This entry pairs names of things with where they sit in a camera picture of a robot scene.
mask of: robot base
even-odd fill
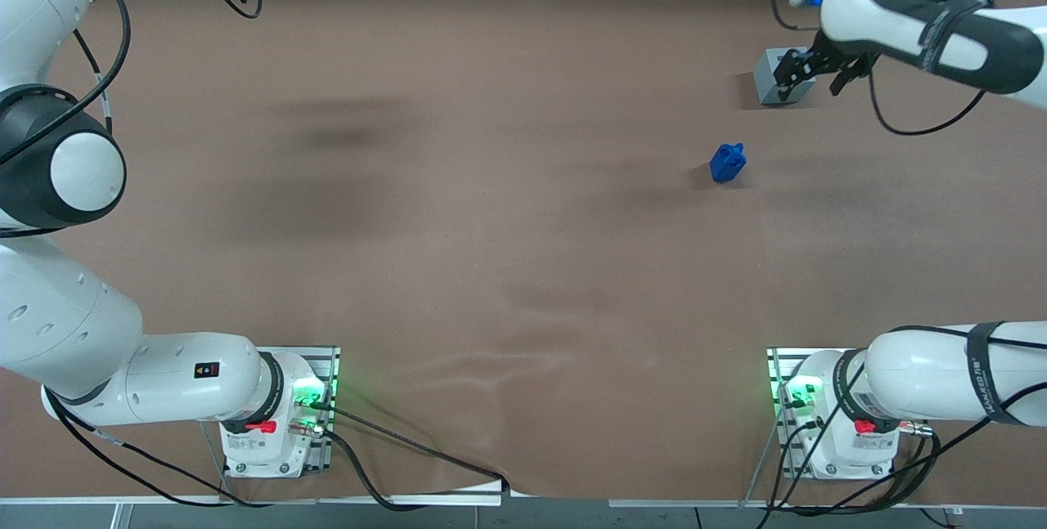
[[[787,421],[803,425],[828,420],[837,406],[833,372],[842,356],[839,351],[819,351],[800,363],[781,394],[783,402],[801,400],[805,406],[789,409],[785,415]],[[848,381],[852,375],[848,372]],[[803,457],[810,453],[821,433],[822,428],[800,432]],[[890,472],[897,448],[897,429],[860,434],[854,429],[854,421],[838,411],[814,448],[808,470],[818,480],[876,480]]]
[[[247,433],[230,433],[222,427],[222,449],[225,451],[228,476],[233,478],[298,478],[309,458],[313,436],[291,431],[303,423],[316,423],[317,412],[303,404],[321,399],[324,382],[300,355],[288,351],[272,353],[284,372],[284,391],[272,433],[254,428]]]

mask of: brown table surface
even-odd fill
[[[767,0],[266,0],[255,22],[220,0],[128,4],[111,89],[127,195],[59,242],[149,333],[339,345],[344,405],[516,490],[737,500],[773,419],[766,347],[1045,316],[1042,112],[989,96],[903,138],[864,81],[833,98],[824,79],[760,108],[763,49],[810,40]],[[108,65],[111,0],[83,31]],[[901,127],[973,95],[876,70]],[[74,43],[51,81],[89,89]],[[707,159],[737,141],[749,166],[713,185]],[[48,419],[34,383],[0,383],[0,495],[146,493]],[[483,481],[343,429],[382,491]],[[216,478],[195,422],[112,433]],[[1040,439],[986,429],[914,501],[1047,505]],[[238,488],[361,493],[340,456],[318,478]]]

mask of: blue toy block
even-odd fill
[[[709,172],[713,176],[713,181],[723,183],[731,181],[738,175],[741,168],[745,167],[745,154],[741,152],[741,144],[720,145],[709,161]]]

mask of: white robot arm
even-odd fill
[[[820,73],[839,73],[837,94],[883,54],[1047,108],[1047,6],[997,9],[992,2],[821,0],[814,46],[792,51],[775,71],[782,100]]]
[[[88,3],[0,2],[0,367],[91,425],[220,421],[239,475],[298,476],[317,432],[308,404],[326,390],[305,359],[239,335],[146,335],[138,307],[48,236],[112,212],[126,184],[119,147],[86,112],[34,138],[75,104],[44,82]]]
[[[877,336],[867,349],[812,354],[781,399],[798,424],[828,421],[819,424],[824,431],[802,432],[811,473],[860,480],[888,473],[899,428],[923,419],[1047,426],[1047,393],[1007,405],[1045,382],[1047,322],[911,326]]]
[[[821,24],[810,49],[789,51],[778,64],[782,101],[820,73],[838,73],[834,95],[887,56],[1047,108],[1047,6],[996,9],[994,0],[789,1],[820,3]],[[876,337],[865,350],[815,353],[781,389],[781,401],[793,405],[797,424],[817,424],[800,432],[816,478],[875,479],[889,473],[899,425],[911,431],[918,425],[909,423],[922,419],[987,417],[1047,426],[1044,393],[1003,407],[1006,399],[1047,381],[1044,344],[1044,322],[905,328]]]

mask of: gray block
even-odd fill
[[[806,47],[796,47],[797,50],[805,51]],[[815,85],[815,78],[808,79],[802,84],[793,88],[793,92],[784,101],[778,96],[778,82],[775,82],[775,67],[781,63],[782,57],[788,52],[788,48],[768,48],[763,51],[763,57],[756,63],[753,70],[753,80],[756,83],[756,97],[764,106],[782,106],[785,104],[796,104],[803,100],[804,94]]]

